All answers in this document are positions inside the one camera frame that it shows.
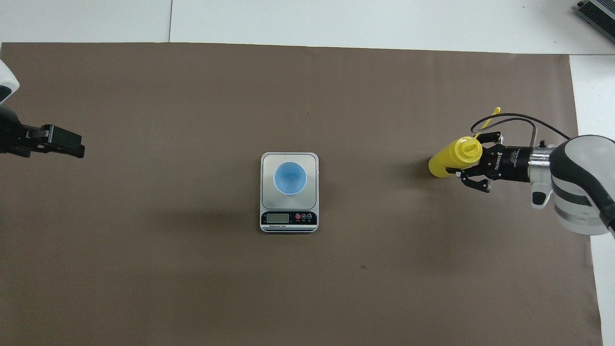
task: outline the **brown table surface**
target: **brown table surface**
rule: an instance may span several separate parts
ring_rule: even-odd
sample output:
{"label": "brown table surface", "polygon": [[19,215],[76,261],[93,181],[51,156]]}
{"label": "brown table surface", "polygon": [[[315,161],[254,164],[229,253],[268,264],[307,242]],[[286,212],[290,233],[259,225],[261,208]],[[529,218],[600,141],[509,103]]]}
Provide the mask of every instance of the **brown table surface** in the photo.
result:
{"label": "brown table surface", "polygon": [[[495,106],[575,134],[565,55],[9,43],[2,59],[21,121],[86,146],[0,156],[2,345],[601,344],[589,237],[533,210],[529,184],[427,171]],[[319,156],[315,233],[260,231],[266,151]]]}

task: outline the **white table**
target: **white table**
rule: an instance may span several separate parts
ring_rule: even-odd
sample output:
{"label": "white table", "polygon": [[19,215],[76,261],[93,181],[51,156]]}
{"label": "white table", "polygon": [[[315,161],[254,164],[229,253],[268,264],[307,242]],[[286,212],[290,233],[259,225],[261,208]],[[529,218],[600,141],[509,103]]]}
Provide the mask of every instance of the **white table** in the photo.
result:
{"label": "white table", "polygon": [[[615,44],[573,14],[575,3],[0,0],[0,42],[224,42],[570,54],[579,133],[614,138]],[[592,237],[592,256],[604,344],[615,346],[613,237]]]}

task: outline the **black cable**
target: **black cable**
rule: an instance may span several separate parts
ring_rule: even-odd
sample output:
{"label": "black cable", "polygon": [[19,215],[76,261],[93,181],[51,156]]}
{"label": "black cable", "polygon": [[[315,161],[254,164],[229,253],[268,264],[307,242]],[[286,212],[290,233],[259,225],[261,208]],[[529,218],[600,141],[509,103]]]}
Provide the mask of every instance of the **black cable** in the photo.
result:
{"label": "black cable", "polygon": [[[485,127],[485,128],[483,128],[483,129],[475,130],[475,128],[476,128],[479,124],[481,124],[482,122],[487,121],[487,120],[489,120],[489,119],[498,118],[498,117],[500,117],[500,116],[514,116],[514,117],[516,117],[516,118],[512,118],[512,119],[507,119],[507,120],[498,121],[497,123],[492,124],[492,125],[489,125],[489,126],[486,126],[486,127]],[[567,136],[565,133],[563,133],[562,131],[559,131],[559,130],[558,130],[558,129],[556,129],[555,127],[553,127],[553,126],[551,126],[551,125],[549,125],[549,124],[545,123],[544,121],[542,121],[542,120],[540,120],[540,119],[536,119],[536,118],[534,118],[533,116],[524,115],[524,114],[518,114],[518,113],[500,113],[500,114],[495,114],[495,115],[489,115],[489,116],[486,116],[486,117],[482,118],[481,120],[477,121],[476,123],[474,123],[474,125],[472,125],[472,127],[470,127],[470,131],[471,131],[471,133],[475,134],[475,133],[478,133],[478,132],[481,132],[481,131],[484,131],[484,130],[490,129],[490,128],[492,128],[492,127],[496,126],[496,125],[499,125],[499,124],[505,123],[505,122],[507,122],[507,121],[512,121],[512,120],[522,120],[522,121],[528,122],[528,123],[530,123],[530,124],[534,127],[534,131],[535,131],[535,130],[536,130],[536,125],[534,125],[534,124],[533,124],[531,121],[529,121],[528,119],[529,119],[529,120],[532,120],[532,121],[536,121],[536,122],[537,122],[537,123],[539,123],[539,124],[542,124],[542,125],[543,125],[543,126],[545,126],[546,128],[548,128],[548,129],[552,130],[552,131],[553,131],[553,132],[555,132],[556,134],[558,134],[558,135],[560,135],[560,136],[564,137],[565,139],[570,139],[570,137],[569,137],[569,136]]]}

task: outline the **robotic arm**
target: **robotic arm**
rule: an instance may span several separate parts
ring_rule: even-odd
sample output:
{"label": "robotic arm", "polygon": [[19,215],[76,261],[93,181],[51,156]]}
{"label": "robotic arm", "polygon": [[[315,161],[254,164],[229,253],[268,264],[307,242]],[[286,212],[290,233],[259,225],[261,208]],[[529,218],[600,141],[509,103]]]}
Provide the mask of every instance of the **robotic arm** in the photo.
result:
{"label": "robotic arm", "polygon": [[54,125],[22,125],[17,115],[2,103],[19,88],[19,82],[0,60],[0,153],[29,158],[38,153],[62,153],[83,158],[81,136]]}
{"label": "robotic arm", "polygon": [[[515,113],[497,116],[522,116],[538,121]],[[481,144],[494,145],[483,148],[478,163],[464,169],[448,167],[446,171],[456,174],[464,185],[483,192],[491,191],[493,180],[528,182],[531,204],[536,209],[544,208],[555,192],[555,212],[564,228],[584,235],[611,231],[615,236],[615,142],[597,135],[570,139],[545,125],[568,140],[559,146],[545,145],[541,141],[536,147],[508,147],[502,144],[500,132],[480,134],[477,140]],[[534,127],[532,144],[535,135]],[[486,179],[470,179],[478,175]]]}

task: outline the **scale control panel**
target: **scale control panel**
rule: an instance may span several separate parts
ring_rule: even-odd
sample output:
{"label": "scale control panel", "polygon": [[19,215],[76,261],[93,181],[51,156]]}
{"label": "scale control panel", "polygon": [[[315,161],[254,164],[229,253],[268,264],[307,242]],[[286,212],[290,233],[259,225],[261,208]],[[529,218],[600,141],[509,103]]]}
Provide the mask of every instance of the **scale control panel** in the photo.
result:
{"label": "scale control panel", "polygon": [[270,211],[261,215],[261,228],[270,232],[312,232],[318,216],[310,211]]}

